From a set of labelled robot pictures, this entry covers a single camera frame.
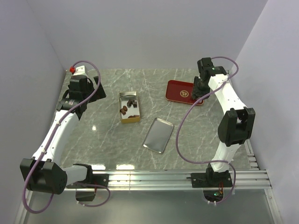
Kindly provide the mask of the silver tin lid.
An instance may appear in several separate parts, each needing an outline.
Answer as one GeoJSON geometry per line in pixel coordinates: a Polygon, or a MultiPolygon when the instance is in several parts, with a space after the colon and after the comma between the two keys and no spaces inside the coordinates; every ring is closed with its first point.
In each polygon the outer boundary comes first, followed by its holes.
{"type": "Polygon", "coordinates": [[[171,137],[174,125],[160,118],[155,118],[143,141],[142,146],[153,152],[162,154],[171,137]]]}

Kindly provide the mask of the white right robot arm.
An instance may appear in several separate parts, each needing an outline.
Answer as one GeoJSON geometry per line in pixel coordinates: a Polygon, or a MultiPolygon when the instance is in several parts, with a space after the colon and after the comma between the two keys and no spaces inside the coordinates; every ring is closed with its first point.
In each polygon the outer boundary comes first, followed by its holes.
{"type": "Polygon", "coordinates": [[[223,110],[218,126],[220,143],[206,171],[207,184],[217,186],[228,173],[237,149],[251,137],[256,113],[239,99],[222,66],[214,66],[210,57],[198,60],[197,65],[199,75],[194,78],[191,98],[208,99],[213,92],[223,110]]]}

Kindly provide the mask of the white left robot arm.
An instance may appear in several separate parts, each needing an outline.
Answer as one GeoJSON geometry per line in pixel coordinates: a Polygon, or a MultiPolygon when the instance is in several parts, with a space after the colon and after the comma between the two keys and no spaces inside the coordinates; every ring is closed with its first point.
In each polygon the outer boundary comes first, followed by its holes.
{"type": "Polygon", "coordinates": [[[72,66],[70,72],[68,89],[57,104],[49,132],[32,158],[21,161],[27,190],[59,195],[70,184],[78,182],[88,188],[94,182],[90,165],[74,164],[68,168],[59,165],[65,144],[87,105],[106,97],[100,78],[90,79],[85,66],[72,66]]]}

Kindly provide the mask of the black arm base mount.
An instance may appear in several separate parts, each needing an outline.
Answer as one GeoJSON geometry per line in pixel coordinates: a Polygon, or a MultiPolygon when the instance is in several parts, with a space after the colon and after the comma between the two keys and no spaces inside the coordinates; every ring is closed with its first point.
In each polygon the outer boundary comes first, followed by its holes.
{"type": "Polygon", "coordinates": [[[221,173],[205,172],[205,173],[191,173],[191,180],[193,188],[217,188],[217,187],[232,187],[233,182],[228,171],[221,173]]]}

